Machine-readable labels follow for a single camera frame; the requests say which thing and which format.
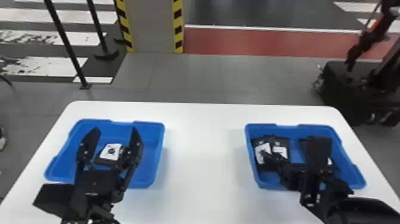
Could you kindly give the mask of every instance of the white table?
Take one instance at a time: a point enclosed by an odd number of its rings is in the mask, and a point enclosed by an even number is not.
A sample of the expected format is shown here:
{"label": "white table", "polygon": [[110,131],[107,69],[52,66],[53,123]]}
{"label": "white table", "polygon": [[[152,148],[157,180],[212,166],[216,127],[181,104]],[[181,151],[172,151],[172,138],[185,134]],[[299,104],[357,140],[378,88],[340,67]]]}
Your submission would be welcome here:
{"label": "white table", "polygon": [[32,206],[43,173],[80,119],[162,122],[164,147],[156,181],[129,189],[112,210],[128,223],[321,223],[298,203],[300,193],[259,189],[246,149],[247,123],[330,125],[367,186],[355,195],[377,197],[400,211],[400,201],[342,115],[330,107],[71,103],[54,124],[0,206],[0,223],[59,223]]}

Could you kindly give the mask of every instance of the blue plastic tray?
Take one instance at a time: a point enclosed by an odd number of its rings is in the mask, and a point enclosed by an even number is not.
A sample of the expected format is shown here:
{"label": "blue plastic tray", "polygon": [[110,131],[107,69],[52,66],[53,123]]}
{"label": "blue plastic tray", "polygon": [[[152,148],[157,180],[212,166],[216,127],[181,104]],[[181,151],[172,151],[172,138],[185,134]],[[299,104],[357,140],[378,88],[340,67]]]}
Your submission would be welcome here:
{"label": "blue plastic tray", "polygon": [[164,125],[153,122],[121,123],[110,120],[83,119],[78,121],[61,151],[50,162],[45,177],[49,181],[74,183],[76,172],[76,152],[82,138],[94,127],[98,127],[101,136],[96,152],[106,144],[120,143],[128,145],[132,127],[135,127],[142,137],[144,148],[139,166],[132,176],[129,188],[147,188],[155,180],[161,150],[163,148]]}
{"label": "blue plastic tray", "polygon": [[365,179],[357,166],[352,164],[342,146],[342,141],[330,126],[323,125],[297,125],[278,126],[275,124],[247,124],[245,128],[247,149],[254,178],[260,188],[286,189],[280,184],[280,177],[276,172],[258,172],[255,166],[255,153],[251,145],[252,138],[259,138],[263,135],[276,135],[289,138],[290,160],[292,163],[304,163],[299,139],[305,139],[309,135],[325,136],[332,139],[331,159],[336,163],[339,170],[335,176],[346,181],[350,188],[361,189],[366,186]]}

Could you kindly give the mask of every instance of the red floor marking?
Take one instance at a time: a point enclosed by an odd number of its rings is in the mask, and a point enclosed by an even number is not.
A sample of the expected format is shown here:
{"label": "red floor marking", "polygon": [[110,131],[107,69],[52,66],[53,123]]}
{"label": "red floor marking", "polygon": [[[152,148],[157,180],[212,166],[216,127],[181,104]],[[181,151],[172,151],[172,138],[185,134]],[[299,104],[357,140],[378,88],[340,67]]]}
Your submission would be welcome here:
{"label": "red floor marking", "polygon": [[[399,35],[375,44],[361,58],[381,59]],[[185,53],[346,58],[358,36],[346,33],[306,33],[260,30],[185,29]]]}

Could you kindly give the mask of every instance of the white line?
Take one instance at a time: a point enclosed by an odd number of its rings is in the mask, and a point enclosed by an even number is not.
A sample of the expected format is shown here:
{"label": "white line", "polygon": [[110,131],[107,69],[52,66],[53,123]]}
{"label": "white line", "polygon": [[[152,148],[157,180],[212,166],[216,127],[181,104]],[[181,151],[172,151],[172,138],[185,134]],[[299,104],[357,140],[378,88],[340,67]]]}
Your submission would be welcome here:
{"label": "white line", "polygon": [[[63,23],[93,24],[89,11],[57,10],[57,14]],[[97,11],[100,23],[114,24],[117,16],[114,11]],[[35,10],[28,8],[0,8],[0,21],[53,23],[47,10]]]}
{"label": "white line", "polygon": [[[95,32],[66,32],[72,46],[97,46],[100,43]],[[64,45],[57,31],[0,30],[0,43],[38,43],[43,45]]]}
{"label": "white line", "polygon": [[[111,83],[113,81],[112,77],[85,77],[86,81],[89,83]],[[78,76],[75,77],[73,82],[80,82]]]}
{"label": "white line", "polygon": [[364,3],[364,2],[333,2],[335,5],[340,7],[346,12],[356,13],[372,13],[376,6],[376,3]]}
{"label": "white line", "polygon": [[186,24],[185,28],[193,29],[218,29],[218,30],[263,30],[263,31],[288,31],[288,32],[306,32],[306,33],[361,33],[360,30],[343,29],[309,29],[292,27],[256,27],[256,26],[206,26]]}
{"label": "white line", "polygon": [[[43,0],[14,0],[15,2],[38,2],[43,3]],[[86,0],[52,0],[54,4],[62,3],[62,4],[87,4]],[[113,0],[93,0],[94,4],[98,5],[114,5]]]}
{"label": "white line", "polygon": [[[367,19],[365,18],[359,18],[358,21],[362,24],[365,24],[367,22]],[[371,27],[375,23],[375,19],[371,20],[370,24],[368,24],[368,28]],[[400,33],[400,21],[395,20],[393,21],[392,25],[390,25],[389,30],[387,31],[389,33]]]}
{"label": "white line", "polygon": [[[88,58],[77,58],[83,66]],[[26,57],[7,58],[0,56],[0,74],[9,76],[74,77],[75,68],[69,58]]]}

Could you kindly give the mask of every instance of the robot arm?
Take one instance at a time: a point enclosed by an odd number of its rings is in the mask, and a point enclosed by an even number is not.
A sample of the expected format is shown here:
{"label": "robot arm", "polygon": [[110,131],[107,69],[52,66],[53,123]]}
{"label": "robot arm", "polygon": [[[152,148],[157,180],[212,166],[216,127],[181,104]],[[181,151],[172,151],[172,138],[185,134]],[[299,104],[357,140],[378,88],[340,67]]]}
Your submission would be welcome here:
{"label": "robot arm", "polygon": [[266,169],[277,171],[283,186],[301,193],[299,202],[303,207],[326,224],[400,223],[400,214],[384,202],[349,197],[353,190],[335,176],[335,166],[329,164],[331,139],[309,136],[301,143],[305,164],[292,164],[266,151],[261,154],[268,163]]}
{"label": "robot arm", "polygon": [[360,36],[358,43],[347,52],[347,70],[352,71],[357,58],[364,52],[371,49],[374,43],[380,42],[385,38],[385,34],[393,21],[399,16],[396,8],[400,5],[399,0],[382,0],[382,16],[375,21],[372,27]]}
{"label": "robot arm", "polygon": [[123,199],[143,154],[143,142],[136,128],[132,129],[129,146],[118,151],[105,147],[95,155],[101,132],[95,127],[81,141],[76,154],[74,184],[44,184],[34,206],[62,218],[61,223],[118,224],[111,213],[113,204]]}

